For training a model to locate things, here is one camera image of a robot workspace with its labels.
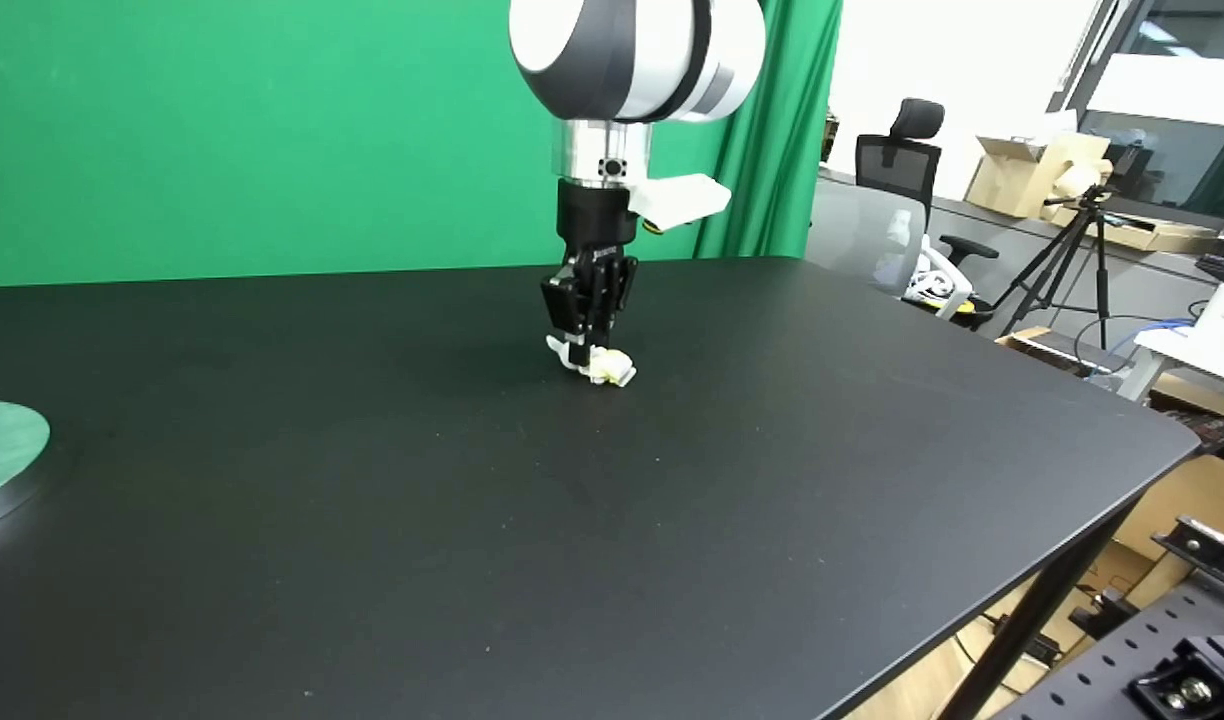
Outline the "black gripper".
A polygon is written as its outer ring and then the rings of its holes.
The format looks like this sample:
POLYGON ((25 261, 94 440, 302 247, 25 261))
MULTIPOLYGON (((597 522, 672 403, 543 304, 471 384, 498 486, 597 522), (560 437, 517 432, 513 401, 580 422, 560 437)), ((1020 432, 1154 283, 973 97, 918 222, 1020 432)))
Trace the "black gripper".
POLYGON ((627 299, 638 215, 624 188, 556 185, 560 266, 541 283, 549 319, 571 335, 605 335, 627 299))

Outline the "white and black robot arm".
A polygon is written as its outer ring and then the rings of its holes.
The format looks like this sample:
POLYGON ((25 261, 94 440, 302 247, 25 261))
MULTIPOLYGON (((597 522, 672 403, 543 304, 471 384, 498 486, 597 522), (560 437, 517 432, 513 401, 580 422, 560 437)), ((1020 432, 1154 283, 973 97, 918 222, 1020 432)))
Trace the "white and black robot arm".
POLYGON ((560 125, 560 266, 543 309, 560 332, 605 335, 632 289, 632 192, 656 125, 733 115, 769 49, 760 0, 509 0, 509 50, 560 125))

